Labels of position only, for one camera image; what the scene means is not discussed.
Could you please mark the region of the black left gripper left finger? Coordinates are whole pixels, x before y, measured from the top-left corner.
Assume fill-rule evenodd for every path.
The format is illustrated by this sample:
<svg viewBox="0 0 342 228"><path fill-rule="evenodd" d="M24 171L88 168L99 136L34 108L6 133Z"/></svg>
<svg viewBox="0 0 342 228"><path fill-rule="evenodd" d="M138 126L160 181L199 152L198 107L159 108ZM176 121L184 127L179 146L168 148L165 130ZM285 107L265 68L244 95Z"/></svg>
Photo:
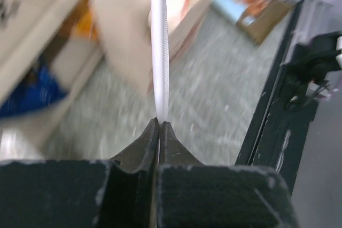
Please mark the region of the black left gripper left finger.
<svg viewBox="0 0 342 228"><path fill-rule="evenodd" d="M108 160L1 162L1 227L149 227L159 124Z"/></svg>

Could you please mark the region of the single white straw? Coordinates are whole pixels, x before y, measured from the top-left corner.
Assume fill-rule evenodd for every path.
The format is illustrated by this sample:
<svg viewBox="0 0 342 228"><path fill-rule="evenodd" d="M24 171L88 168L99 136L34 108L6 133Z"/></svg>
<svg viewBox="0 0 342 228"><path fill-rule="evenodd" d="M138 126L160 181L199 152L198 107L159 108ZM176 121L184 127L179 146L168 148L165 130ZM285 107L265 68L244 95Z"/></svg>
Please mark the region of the single white straw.
<svg viewBox="0 0 342 228"><path fill-rule="evenodd" d="M157 119L167 121L169 105L169 44L166 0L151 0L153 90Z"/></svg>

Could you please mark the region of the paper takeout bag orange handles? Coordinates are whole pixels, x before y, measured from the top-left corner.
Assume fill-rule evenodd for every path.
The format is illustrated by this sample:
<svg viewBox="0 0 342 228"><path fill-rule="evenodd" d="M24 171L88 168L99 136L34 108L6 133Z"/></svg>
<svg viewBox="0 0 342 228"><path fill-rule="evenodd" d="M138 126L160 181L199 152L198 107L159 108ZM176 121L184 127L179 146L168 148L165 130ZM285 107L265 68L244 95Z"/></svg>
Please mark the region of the paper takeout bag orange handles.
<svg viewBox="0 0 342 228"><path fill-rule="evenodd" d="M180 21L169 27L169 57L174 61L195 39L211 0L183 0ZM150 0L90 0L92 19L107 62L145 95L152 88Z"/></svg>

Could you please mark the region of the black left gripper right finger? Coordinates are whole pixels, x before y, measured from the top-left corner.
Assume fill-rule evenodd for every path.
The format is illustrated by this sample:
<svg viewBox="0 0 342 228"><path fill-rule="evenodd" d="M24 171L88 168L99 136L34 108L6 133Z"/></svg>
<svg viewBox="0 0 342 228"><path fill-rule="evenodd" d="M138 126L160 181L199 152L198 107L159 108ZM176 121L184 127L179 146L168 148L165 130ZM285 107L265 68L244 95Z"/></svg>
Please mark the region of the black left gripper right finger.
<svg viewBox="0 0 342 228"><path fill-rule="evenodd" d="M270 167L175 166L173 128L161 128L157 227L298 227L287 185Z"/></svg>

